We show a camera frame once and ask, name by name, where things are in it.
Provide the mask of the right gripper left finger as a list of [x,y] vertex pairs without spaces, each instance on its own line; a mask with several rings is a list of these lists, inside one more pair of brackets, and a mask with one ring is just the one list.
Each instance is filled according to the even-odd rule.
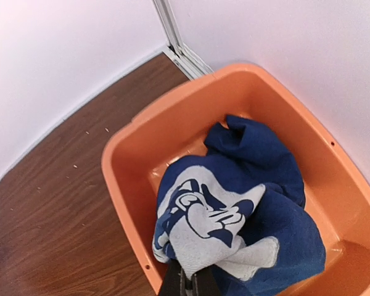
[[158,296],[184,296],[185,274],[181,265],[176,260],[171,260],[168,265]]

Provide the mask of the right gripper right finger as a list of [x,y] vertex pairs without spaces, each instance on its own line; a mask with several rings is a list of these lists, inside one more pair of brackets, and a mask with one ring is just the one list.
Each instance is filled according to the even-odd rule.
[[191,283],[192,296],[221,296],[210,266],[193,274]]

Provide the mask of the navy white clothing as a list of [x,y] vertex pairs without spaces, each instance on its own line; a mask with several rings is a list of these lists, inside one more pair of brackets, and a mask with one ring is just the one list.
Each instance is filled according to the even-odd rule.
[[222,295],[277,295],[322,273],[326,249],[303,178],[276,134],[229,115],[204,144],[204,156],[183,156],[162,177],[155,259],[177,261],[188,278],[211,268]]

